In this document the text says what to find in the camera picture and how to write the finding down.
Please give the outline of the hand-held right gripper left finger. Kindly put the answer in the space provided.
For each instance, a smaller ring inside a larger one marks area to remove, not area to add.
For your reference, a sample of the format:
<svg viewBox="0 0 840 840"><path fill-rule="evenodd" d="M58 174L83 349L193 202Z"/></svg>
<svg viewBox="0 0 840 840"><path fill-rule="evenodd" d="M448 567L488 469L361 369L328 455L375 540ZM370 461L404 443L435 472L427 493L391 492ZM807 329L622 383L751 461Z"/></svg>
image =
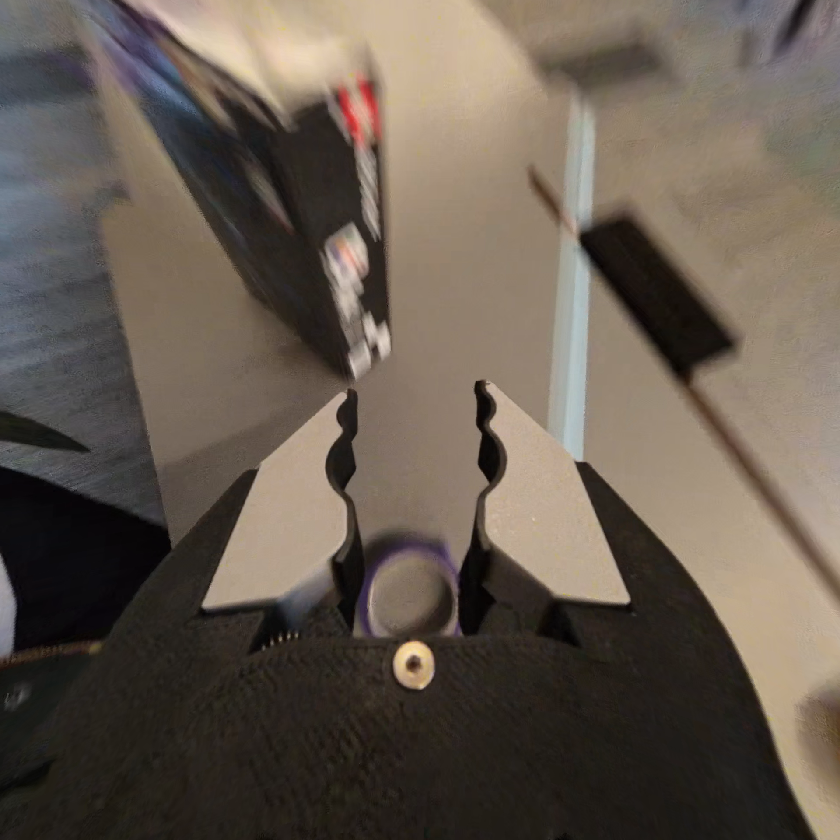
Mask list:
<svg viewBox="0 0 840 840"><path fill-rule="evenodd" d="M334 397L256 470L202 602L206 614L267 610L287 631L317 606L350 628L365 563L348 494L358 395Z"/></svg>

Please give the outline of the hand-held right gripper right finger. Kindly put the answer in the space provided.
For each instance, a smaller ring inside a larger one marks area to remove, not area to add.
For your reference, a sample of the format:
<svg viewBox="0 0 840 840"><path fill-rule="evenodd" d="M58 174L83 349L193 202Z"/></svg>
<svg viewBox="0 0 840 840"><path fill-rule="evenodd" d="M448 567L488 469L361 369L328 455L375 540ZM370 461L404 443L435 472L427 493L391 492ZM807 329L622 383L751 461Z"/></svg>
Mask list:
<svg viewBox="0 0 840 840"><path fill-rule="evenodd" d="M497 385L475 384L478 467L469 548L459 573L463 635L495 607L514 632L576 635L569 609L627 611L627 590L578 462Z"/></svg>

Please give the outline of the purple tape roll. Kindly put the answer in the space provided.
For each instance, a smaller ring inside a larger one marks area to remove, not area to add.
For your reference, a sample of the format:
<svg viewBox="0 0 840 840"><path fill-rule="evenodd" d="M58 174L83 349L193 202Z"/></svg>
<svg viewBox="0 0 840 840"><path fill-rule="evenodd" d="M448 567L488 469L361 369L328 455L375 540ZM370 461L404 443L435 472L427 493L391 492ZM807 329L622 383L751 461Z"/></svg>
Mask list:
<svg viewBox="0 0 840 840"><path fill-rule="evenodd" d="M383 532L365 546L364 559L356 636L461 635L459 568L445 542L419 532Z"/></svg>

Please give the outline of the black tractor-print toy box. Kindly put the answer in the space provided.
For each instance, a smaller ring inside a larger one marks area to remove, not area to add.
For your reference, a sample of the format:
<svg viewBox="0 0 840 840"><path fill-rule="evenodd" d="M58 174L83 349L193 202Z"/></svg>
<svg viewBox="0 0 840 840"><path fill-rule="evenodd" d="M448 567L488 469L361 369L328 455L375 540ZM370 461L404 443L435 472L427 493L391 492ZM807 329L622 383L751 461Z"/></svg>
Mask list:
<svg viewBox="0 0 840 840"><path fill-rule="evenodd" d="M248 291L331 371L391 352L380 85L320 2L85 2Z"/></svg>

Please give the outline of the person's dark jacket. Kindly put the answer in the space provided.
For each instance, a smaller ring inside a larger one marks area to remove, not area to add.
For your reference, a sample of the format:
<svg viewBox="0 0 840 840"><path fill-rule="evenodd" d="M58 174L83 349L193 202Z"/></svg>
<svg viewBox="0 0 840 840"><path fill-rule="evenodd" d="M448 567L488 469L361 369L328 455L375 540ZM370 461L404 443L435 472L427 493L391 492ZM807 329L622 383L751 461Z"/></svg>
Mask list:
<svg viewBox="0 0 840 840"><path fill-rule="evenodd" d="M17 601L14 652L2 658L2 763L37 742L170 549L158 524L1 468L1 554Z"/></svg>

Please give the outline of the person's white shirt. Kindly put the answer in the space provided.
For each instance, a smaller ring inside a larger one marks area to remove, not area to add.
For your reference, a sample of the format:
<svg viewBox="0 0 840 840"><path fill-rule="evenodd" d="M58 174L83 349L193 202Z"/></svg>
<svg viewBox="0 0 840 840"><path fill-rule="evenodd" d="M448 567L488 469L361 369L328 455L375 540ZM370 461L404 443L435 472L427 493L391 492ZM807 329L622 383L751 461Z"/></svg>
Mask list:
<svg viewBox="0 0 840 840"><path fill-rule="evenodd" d="M14 652L17 601L4 561L0 564L1 574L1 658Z"/></svg>

